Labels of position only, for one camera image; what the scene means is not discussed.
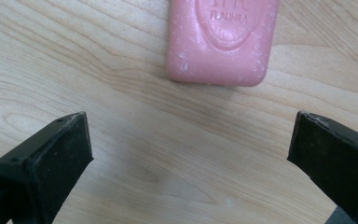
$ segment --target embossed logo on soap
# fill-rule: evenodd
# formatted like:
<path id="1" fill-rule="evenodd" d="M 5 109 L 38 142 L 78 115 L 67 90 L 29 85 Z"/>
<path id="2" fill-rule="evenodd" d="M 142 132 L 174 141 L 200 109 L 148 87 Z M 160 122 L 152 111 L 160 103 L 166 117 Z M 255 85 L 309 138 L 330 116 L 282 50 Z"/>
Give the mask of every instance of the embossed logo on soap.
<path id="1" fill-rule="evenodd" d="M 267 0 L 196 0 L 197 18 L 218 49 L 240 47 L 263 19 Z"/>

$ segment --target wood grain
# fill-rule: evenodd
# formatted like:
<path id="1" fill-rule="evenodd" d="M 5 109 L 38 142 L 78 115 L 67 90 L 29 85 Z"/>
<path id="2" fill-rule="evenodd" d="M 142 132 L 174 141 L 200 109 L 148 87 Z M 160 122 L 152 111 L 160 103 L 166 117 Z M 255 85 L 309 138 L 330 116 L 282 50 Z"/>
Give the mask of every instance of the wood grain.
<path id="1" fill-rule="evenodd" d="M 324 223 L 286 161 L 298 110 L 358 131 L 358 0 L 282 0 L 265 81 L 169 81 L 169 1 L 0 0 L 0 156 L 86 111 L 95 161 L 55 223 Z"/>

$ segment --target pink soap bar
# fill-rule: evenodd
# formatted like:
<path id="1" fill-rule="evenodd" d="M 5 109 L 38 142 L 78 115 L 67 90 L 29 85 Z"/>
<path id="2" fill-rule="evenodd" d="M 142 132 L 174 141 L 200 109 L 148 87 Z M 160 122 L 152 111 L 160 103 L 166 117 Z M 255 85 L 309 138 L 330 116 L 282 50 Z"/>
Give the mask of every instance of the pink soap bar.
<path id="1" fill-rule="evenodd" d="M 267 73 L 279 0 L 172 0 L 175 81 L 255 86 Z"/>

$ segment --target embossed text on soap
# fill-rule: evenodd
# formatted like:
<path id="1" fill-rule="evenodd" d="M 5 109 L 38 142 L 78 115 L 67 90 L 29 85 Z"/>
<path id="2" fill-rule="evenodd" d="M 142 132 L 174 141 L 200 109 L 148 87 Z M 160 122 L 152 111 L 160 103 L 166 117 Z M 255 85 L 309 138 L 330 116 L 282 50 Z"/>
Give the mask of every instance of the embossed text on soap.
<path id="1" fill-rule="evenodd" d="M 213 0 L 210 20 L 247 23 L 249 10 L 245 0 Z"/>

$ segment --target light wooden surface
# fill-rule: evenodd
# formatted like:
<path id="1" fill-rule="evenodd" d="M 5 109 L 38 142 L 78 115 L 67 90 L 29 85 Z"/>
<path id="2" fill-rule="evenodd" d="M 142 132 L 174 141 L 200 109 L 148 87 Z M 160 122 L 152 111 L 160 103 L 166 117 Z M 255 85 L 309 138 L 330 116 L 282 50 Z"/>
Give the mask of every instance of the light wooden surface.
<path id="1" fill-rule="evenodd" d="M 55 223 L 324 223 L 286 161 L 298 110 L 358 131 L 358 0 L 282 0 L 254 88 L 164 69 L 168 0 L 0 0 L 0 156 L 86 111 L 95 161 Z"/>

